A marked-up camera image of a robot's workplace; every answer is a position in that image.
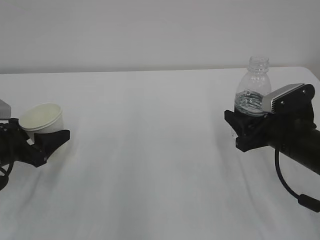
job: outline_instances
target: white tablecloth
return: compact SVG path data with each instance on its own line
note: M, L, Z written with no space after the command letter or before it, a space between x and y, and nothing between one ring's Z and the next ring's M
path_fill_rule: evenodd
M245 69L0 75L19 117L63 108L71 140L47 164L17 162L0 192L1 240L320 239L320 214L283 188L270 147L235 148L224 110ZM271 68L275 90L320 84ZM320 198L320 176L280 156L288 184Z

